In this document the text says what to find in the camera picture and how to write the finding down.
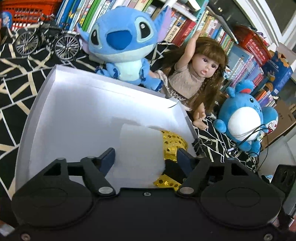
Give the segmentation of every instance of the blue plush toy ear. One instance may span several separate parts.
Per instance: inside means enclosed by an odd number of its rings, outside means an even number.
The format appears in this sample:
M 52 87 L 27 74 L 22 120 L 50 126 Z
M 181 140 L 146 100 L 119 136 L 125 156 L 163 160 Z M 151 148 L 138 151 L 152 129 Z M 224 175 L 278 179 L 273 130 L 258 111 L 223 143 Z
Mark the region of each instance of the blue plush toy ear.
M 170 27 L 171 23 L 172 9 L 166 6 L 154 19 L 154 25 L 156 31 L 158 32 L 157 42 L 161 42 L 165 39 L 167 34 L 167 29 Z
M 226 88 L 226 93 L 230 96 L 230 98 L 234 98 L 235 97 L 235 91 L 232 87 L 227 87 Z
M 254 89 L 254 84 L 250 80 L 244 80 L 239 82 L 235 86 L 235 93 L 246 93 L 251 94 Z
M 76 30 L 80 34 L 82 39 L 88 43 L 88 41 L 89 41 L 89 33 L 84 32 L 79 23 L 76 24 Z

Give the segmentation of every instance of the plush toy belly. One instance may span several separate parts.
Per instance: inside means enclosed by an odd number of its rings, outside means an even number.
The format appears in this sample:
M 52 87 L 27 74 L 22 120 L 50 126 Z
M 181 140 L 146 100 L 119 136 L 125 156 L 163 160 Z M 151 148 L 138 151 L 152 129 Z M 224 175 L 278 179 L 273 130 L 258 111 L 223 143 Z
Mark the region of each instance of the plush toy belly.
M 242 107 L 236 110 L 228 121 L 229 133 L 239 141 L 243 141 L 261 125 L 259 114 L 251 107 Z M 252 141 L 259 132 L 252 134 L 247 141 Z
M 119 70 L 119 79 L 122 81 L 135 81 L 140 78 L 140 70 L 142 68 L 142 61 L 136 60 L 124 63 L 115 63 Z

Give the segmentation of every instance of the doll hair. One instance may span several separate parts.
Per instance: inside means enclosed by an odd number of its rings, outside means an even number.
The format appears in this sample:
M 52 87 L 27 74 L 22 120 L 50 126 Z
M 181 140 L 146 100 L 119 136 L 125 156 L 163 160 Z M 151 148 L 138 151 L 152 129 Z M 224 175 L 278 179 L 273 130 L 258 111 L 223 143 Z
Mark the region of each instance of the doll hair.
M 184 54 L 185 47 L 186 46 L 182 46 L 178 49 L 164 53 L 162 67 L 164 73 L 169 72 L 169 75 L 173 73 L 173 68 Z M 196 110 L 201 103 L 204 103 L 206 111 L 211 112 L 219 94 L 219 88 L 223 82 L 223 75 L 228 59 L 224 50 L 216 40 L 209 37 L 199 37 L 197 39 L 195 54 L 202 54 L 217 62 L 219 66 L 213 76 L 206 78 L 198 92 L 188 99 L 186 103 L 193 111 Z

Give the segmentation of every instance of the red basket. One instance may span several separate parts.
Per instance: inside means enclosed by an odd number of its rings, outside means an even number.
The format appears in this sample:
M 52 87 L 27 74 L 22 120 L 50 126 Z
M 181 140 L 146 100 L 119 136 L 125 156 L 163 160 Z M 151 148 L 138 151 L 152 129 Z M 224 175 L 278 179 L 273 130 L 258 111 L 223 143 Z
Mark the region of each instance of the red basket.
M 239 46 L 253 54 L 260 67 L 271 59 L 271 55 L 262 39 L 248 27 L 236 26 L 234 35 L 239 41 Z
M 41 13 L 56 13 L 62 0 L 6 0 L 2 1 L 2 11 L 12 14 L 12 29 L 37 23 Z

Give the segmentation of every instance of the blue plush toy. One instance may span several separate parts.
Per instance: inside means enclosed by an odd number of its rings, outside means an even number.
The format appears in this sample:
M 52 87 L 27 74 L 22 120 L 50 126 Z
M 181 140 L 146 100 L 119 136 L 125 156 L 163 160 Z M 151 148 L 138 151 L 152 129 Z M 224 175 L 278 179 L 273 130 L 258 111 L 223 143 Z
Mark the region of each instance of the blue plush toy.
M 106 62 L 97 73 L 147 89 L 160 90 L 163 82 L 148 75 L 150 65 L 145 58 L 155 47 L 163 24 L 167 24 L 170 8 L 166 7 L 154 21 L 145 13 L 129 7 L 117 7 L 99 17 L 90 34 L 81 30 L 89 52 Z
M 257 139 L 260 133 L 268 133 L 268 128 L 275 129 L 278 121 L 278 113 L 274 108 L 261 108 L 250 95 L 253 89 L 254 84 L 249 80 L 238 83 L 235 89 L 228 87 L 226 92 L 229 98 L 221 106 L 218 119 L 214 121 L 214 127 L 219 132 L 225 133 L 250 156 L 256 156 L 260 152 L 260 141 Z

